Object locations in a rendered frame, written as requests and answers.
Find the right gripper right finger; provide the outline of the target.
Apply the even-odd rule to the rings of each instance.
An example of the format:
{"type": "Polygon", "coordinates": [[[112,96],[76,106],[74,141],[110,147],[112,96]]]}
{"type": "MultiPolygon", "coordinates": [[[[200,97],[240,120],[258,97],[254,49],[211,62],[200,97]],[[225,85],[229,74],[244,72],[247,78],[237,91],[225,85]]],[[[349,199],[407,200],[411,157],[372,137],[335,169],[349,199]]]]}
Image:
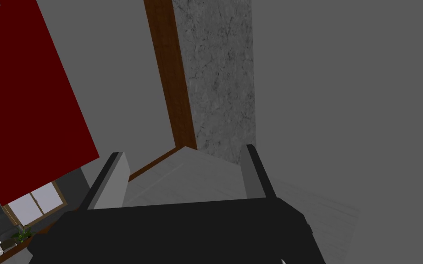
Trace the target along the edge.
{"type": "Polygon", "coordinates": [[[276,198],[276,193],[254,145],[242,146],[240,169],[247,198],[276,198]]]}

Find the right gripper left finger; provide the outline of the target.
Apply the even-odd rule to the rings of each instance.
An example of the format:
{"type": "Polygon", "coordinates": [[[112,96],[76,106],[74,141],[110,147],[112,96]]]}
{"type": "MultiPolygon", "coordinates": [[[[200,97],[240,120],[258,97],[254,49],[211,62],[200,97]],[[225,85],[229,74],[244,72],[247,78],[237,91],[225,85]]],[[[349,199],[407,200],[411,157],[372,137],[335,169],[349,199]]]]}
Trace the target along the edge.
{"type": "Polygon", "coordinates": [[[112,153],[78,210],[121,208],[130,175],[126,154],[112,153]]]}

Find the brown framed window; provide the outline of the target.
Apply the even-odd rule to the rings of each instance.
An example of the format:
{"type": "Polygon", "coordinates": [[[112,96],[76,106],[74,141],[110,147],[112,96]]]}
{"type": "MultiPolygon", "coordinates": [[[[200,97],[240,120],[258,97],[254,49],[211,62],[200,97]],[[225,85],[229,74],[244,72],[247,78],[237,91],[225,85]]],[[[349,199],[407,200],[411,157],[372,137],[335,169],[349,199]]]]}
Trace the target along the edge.
{"type": "Polygon", "coordinates": [[[66,206],[67,202],[58,185],[52,181],[4,205],[3,208],[13,223],[25,229],[66,206]]]}

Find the green potted plant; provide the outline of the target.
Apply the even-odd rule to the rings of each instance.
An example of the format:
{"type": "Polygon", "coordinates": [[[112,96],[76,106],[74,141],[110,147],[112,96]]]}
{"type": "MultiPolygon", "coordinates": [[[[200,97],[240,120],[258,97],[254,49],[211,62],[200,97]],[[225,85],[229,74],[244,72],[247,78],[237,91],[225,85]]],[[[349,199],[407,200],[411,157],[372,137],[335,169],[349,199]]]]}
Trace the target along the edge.
{"type": "Polygon", "coordinates": [[[31,226],[25,225],[24,227],[21,227],[18,232],[14,233],[11,238],[16,244],[20,244],[33,237],[34,234],[35,232],[31,231],[31,226]]]}

